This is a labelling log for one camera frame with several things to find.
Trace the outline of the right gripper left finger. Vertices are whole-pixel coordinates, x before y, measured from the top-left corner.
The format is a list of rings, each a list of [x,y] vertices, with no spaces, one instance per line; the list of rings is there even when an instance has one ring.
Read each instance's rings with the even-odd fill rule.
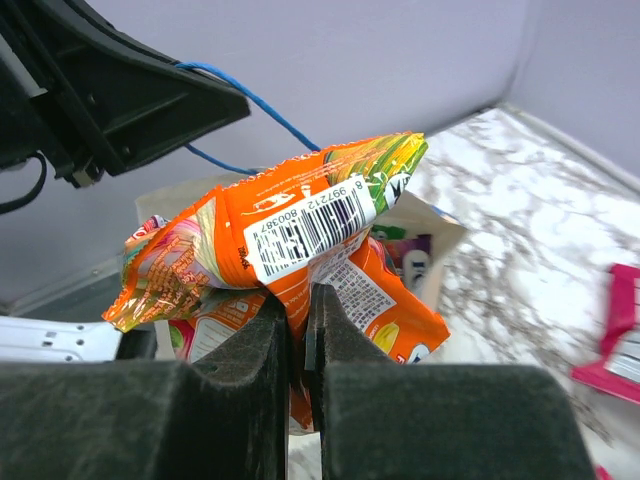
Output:
[[[283,479],[289,334],[269,297],[199,361],[5,364],[5,479]]]

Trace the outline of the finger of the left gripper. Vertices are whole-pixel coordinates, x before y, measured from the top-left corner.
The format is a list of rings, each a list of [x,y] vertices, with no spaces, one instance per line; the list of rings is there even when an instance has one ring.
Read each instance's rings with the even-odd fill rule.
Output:
[[[38,29],[91,160],[112,176],[250,114],[244,95],[117,30],[85,1],[35,1]]]

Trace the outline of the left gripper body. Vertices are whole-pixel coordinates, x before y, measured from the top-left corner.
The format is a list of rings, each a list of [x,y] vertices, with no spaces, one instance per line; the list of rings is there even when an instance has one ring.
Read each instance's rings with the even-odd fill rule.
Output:
[[[105,18],[87,1],[1,4],[1,167],[39,158],[76,188],[105,174]]]

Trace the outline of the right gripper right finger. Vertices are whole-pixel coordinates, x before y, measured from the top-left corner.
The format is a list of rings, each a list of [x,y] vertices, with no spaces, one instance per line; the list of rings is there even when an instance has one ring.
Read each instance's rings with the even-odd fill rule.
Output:
[[[570,401],[527,365],[400,365],[315,285],[305,370],[326,479],[593,479]]]

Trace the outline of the purple Fox's candy bag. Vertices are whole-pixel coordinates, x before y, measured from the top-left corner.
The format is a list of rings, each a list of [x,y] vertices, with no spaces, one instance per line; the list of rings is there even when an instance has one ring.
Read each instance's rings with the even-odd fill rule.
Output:
[[[374,225],[371,234],[385,248],[403,284],[419,296],[431,267],[432,236],[384,225]]]

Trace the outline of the pink red candy bag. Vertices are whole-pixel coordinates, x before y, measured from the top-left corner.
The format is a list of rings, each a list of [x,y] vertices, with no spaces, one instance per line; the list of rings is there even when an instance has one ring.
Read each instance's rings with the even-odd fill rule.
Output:
[[[597,466],[595,472],[598,480],[613,480],[613,477],[602,466]]]

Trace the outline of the pink snack bag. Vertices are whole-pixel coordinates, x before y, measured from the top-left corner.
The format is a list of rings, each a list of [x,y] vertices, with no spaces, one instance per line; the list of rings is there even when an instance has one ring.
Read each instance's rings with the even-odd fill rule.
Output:
[[[639,269],[609,270],[609,304],[600,359],[575,367],[570,377],[600,392],[639,404]]]

